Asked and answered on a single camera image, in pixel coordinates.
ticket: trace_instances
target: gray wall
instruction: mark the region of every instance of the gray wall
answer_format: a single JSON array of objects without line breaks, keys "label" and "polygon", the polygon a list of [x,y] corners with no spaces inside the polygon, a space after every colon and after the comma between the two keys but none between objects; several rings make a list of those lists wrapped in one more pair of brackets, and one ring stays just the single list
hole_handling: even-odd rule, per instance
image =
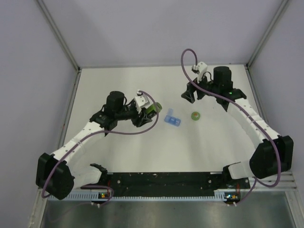
[{"label": "gray wall", "polygon": [[44,0],[81,67],[246,63],[281,0]]},{"label": "gray wall", "polygon": [[304,1],[293,0],[251,71],[272,126],[294,140],[292,170],[304,200]]},{"label": "gray wall", "polygon": [[26,227],[76,73],[33,0],[0,1],[0,227]]}]

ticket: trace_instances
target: green ball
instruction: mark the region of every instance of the green ball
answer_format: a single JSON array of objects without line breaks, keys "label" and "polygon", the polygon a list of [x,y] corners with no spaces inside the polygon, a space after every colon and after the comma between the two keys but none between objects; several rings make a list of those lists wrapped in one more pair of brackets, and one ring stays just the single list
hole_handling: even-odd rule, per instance
[{"label": "green ball", "polygon": [[199,120],[200,119],[200,113],[199,112],[193,112],[192,114],[191,114],[191,119],[192,120]]}]

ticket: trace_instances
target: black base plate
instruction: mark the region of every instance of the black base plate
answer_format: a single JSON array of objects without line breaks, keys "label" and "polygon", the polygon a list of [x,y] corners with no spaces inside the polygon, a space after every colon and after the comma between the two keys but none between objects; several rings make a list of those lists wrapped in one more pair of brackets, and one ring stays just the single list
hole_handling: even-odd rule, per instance
[{"label": "black base plate", "polygon": [[117,197],[196,197],[214,196],[217,189],[249,189],[248,178],[224,183],[221,174],[210,172],[116,172],[96,185],[113,188]]}]

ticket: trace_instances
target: small green object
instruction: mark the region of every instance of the small green object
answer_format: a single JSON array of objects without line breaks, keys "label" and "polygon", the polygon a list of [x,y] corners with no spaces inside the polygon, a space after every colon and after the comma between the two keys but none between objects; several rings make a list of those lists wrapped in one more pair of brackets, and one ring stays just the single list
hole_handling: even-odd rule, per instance
[{"label": "small green object", "polygon": [[[161,110],[162,110],[162,106],[158,102],[156,102],[156,105],[157,105],[158,112],[160,113]],[[149,119],[152,119],[154,116],[156,116],[156,107],[155,107],[155,105],[154,104],[150,105],[144,112],[147,114],[147,117]]]},{"label": "small green object", "polygon": [[199,112],[193,112],[192,114],[191,114],[191,119],[192,120],[199,120],[200,119],[200,113]]}]

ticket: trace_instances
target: white table surface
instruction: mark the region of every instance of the white table surface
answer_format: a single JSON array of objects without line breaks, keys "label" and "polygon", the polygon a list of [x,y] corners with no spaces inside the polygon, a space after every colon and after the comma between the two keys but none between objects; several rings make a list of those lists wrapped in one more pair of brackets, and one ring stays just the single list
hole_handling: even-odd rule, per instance
[{"label": "white table surface", "polygon": [[[244,66],[228,66],[234,87],[247,95],[257,111]],[[212,74],[214,67],[208,67]],[[194,79],[190,66],[187,69]],[[109,134],[92,146],[80,163],[97,163],[109,172],[187,172],[222,171],[225,165],[247,159],[244,151],[254,147],[242,128],[214,97],[204,97],[194,104],[182,99],[187,82],[180,66],[83,69],[66,142],[101,109],[111,91],[123,92],[130,101],[141,89],[163,107],[155,128],[135,136]],[[181,119],[179,127],[164,122],[168,108]],[[200,112],[198,121],[191,119],[193,111]],[[120,121],[115,131],[137,132],[149,126],[151,123],[136,128],[130,120]]]}]

